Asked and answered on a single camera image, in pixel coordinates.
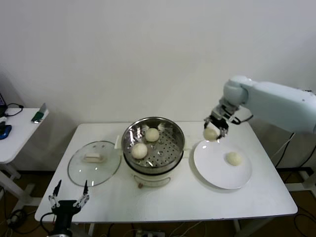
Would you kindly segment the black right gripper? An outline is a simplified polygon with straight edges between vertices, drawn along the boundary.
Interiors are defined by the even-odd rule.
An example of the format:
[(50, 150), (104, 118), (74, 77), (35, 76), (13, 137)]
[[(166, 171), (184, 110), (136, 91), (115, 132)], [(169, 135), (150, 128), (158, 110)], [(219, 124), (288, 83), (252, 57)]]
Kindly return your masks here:
[(229, 126), (224, 118), (218, 119), (215, 116), (210, 115), (204, 119), (203, 128), (206, 129), (210, 123), (219, 129), (219, 135), (216, 138), (217, 141), (224, 138), (228, 134)]

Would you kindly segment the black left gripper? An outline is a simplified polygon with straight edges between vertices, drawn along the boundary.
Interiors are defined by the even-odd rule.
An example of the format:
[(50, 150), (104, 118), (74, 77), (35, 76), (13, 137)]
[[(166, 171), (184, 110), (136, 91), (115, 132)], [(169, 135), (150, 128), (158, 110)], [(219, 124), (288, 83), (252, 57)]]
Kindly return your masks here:
[(62, 180), (59, 180), (57, 186), (54, 188), (52, 195), (48, 196), (48, 200), (51, 205), (52, 213), (56, 216), (55, 230), (69, 229), (72, 223), (74, 215), (81, 211), (81, 208), (89, 200), (87, 180), (85, 181), (83, 194), (76, 200), (61, 200), (58, 199), (59, 189), (61, 187)]

